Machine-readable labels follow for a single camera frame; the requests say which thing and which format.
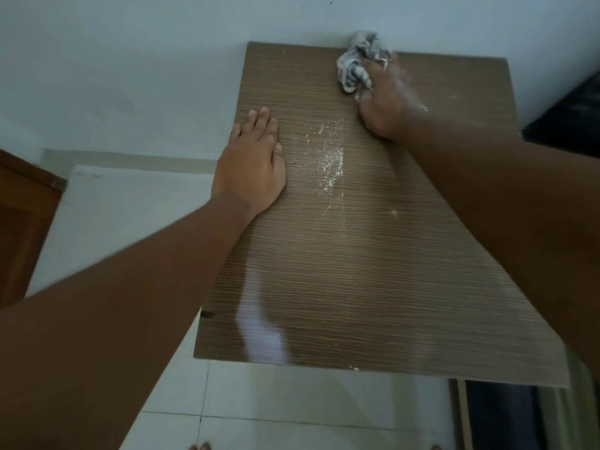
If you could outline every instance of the wooden door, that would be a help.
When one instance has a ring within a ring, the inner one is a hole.
[[[65,184],[0,150],[0,309],[25,296]]]

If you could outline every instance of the crumpled cloth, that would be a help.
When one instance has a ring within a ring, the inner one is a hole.
[[[338,69],[338,80],[346,93],[356,91],[359,82],[371,89],[371,79],[367,70],[361,63],[361,58],[368,58],[386,66],[390,52],[386,49],[377,33],[366,30],[358,30],[354,33],[348,52],[344,53],[336,61]]]

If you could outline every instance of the hand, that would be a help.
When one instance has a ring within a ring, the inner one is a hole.
[[[286,165],[278,142],[278,123],[269,109],[248,113],[243,126],[233,126],[229,143],[217,162],[211,197],[233,194],[250,205],[254,218],[277,199],[286,185]]]
[[[401,131],[413,115],[422,116],[427,109],[408,86],[408,76],[400,68],[398,56],[392,54],[384,70],[370,60],[363,60],[372,82],[372,90],[359,88],[359,112],[367,128],[381,137],[398,141]]]

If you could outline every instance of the wooden furniture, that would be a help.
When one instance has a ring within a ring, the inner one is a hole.
[[[566,386],[559,337],[415,161],[361,126],[341,53],[248,45],[236,120],[271,108],[288,183],[222,269],[194,355]],[[401,65],[431,112],[519,135],[505,60]]]
[[[65,185],[0,150],[0,309],[25,296]]]

